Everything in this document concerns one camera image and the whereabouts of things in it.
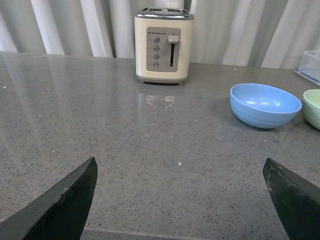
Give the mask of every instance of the blue bowl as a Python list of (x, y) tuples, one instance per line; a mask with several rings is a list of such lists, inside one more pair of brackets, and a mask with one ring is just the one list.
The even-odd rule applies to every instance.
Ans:
[(246, 124), (273, 129), (290, 122), (302, 108), (294, 95), (279, 88), (243, 83), (230, 89), (230, 104), (234, 114)]

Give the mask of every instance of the gray countertop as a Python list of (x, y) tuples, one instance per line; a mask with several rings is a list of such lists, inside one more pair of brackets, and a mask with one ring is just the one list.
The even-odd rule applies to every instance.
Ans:
[(87, 231), (288, 239), (263, 166), (320, 186), (320, 131), (302, 112), (270, 130), (242, 123), (229, 102), (239, 83), (300, 100), (319, 88), (291, 70), (200, 63), (182, 85), (140, 83), (133, 59), (1, 52), (0, 218), (95, 157)]

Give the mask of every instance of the toaster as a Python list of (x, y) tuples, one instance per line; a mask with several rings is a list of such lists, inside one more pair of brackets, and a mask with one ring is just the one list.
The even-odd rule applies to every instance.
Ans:
[(135, 13), (135, 73), (141, 82), (181, 84), (188, 76), (194, 15), (184, 9)]

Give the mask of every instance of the white curtain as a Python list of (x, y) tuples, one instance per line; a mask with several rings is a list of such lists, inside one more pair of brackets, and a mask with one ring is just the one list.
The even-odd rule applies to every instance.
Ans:
[(320, 0), (0, 0), (0, 51), (133, 59), (145, 7), (194, 14), (191, 62), (296, 69), (320, 50)]

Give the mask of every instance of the green bowl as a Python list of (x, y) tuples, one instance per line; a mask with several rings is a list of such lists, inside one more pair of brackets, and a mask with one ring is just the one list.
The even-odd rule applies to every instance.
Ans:
[(302, 112), (305, 119), (320, 130), (320, 89), (312, 89), (303, 93)]

